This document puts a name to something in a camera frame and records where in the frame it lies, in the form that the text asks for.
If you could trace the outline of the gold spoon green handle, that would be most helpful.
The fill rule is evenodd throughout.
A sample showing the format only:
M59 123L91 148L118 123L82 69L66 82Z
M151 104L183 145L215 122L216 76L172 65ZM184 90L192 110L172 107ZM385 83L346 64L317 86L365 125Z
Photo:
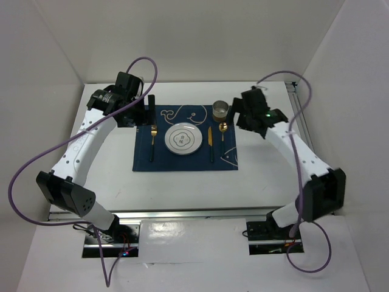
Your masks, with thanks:
M219 131L221 132L221 157L223 158L225 155L225 139L224 135L226 131L228 130L228 125L226 122L221 122L219 124Z

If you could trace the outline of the gold knife green handle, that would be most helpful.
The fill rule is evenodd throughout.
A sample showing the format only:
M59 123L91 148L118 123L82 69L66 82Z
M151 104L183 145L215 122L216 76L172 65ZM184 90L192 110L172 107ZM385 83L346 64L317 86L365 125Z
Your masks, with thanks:
M214 157L213 136L212 136L212 127L211 126L209 126L209 128L208 128L208 146L210 149L210 162L214 163L215 157Z

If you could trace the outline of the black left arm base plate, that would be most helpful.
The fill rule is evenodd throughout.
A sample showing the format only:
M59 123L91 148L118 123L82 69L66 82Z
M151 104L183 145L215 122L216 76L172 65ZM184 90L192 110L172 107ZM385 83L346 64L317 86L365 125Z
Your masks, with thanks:
M107 230L91 226L94 238L97 238L95 229L100 236L100 240L104 243L118 243L130 246L139 242L139 236L136 234L136 231L128 225L120 224L119 221L114 221Z

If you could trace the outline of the clear glass cup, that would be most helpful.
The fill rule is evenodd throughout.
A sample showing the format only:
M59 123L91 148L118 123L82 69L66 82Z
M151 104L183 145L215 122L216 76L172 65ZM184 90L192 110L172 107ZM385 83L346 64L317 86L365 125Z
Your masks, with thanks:
M215 122L225 122L229 112L229 104L223 100L217 100L212 105L212 118Z

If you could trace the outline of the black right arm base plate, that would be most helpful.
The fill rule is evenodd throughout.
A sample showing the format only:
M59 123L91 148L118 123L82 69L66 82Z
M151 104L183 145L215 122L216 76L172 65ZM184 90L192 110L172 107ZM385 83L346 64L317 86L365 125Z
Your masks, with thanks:
M300 233L296 233L293 237L289 235L291 227L287 226L279 228L275 223L266 221L248 221L246 223L245 234L249 241L274 241L274 240L299 240Z

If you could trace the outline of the gold fork green handle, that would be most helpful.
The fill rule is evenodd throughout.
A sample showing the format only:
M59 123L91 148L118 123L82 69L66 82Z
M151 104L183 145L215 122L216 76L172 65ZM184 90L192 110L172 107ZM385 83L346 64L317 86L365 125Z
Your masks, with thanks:
M154 145L155 145L155 138L157 136L157 125L151 126L151 148L150 148L150 162L154 161Z

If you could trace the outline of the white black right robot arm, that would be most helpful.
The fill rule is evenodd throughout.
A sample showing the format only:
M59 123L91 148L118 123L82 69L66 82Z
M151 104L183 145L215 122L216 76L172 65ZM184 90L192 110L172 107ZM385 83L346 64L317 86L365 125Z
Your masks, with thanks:
M234 98L227 116L246 131L258 133L296 169L298 195L295 201L266 215L265 231L280 238L286 228L301 221L313 222L341 209L345 200L346 174L322 161L292 129L279 109L270 109L266 99Z

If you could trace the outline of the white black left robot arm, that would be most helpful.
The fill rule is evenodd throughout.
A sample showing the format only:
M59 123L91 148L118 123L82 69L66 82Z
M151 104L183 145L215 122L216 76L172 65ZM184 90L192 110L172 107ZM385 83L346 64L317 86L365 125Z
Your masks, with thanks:
M98 229L107 243L133 236L133 230L120 224L119 217L97 202L85 188L91 165L111 131L118 128L149 126L156 123L156 98L141 96L142 86L134 89L111 85L95 91L87 104L76 139L50 172L39 172L36 182L46 200L78 216Z

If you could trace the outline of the blue cloth with gold script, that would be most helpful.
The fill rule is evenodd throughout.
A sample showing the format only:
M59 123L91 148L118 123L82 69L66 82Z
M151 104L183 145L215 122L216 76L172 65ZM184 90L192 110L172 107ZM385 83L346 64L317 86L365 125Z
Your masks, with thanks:
M203 137L199 150L189 155L177 155L165 145L165 134L174 124L188 122L196 125ZM133 171L135 172L192 172L238 170L235 129L229 126L224 135L225 155L221 157L221 132L219 123L212 118L211 105L157 105L157 136L154 161L150 162L151 127L136 129ZM210 162L208 128L212 127L214 163Z

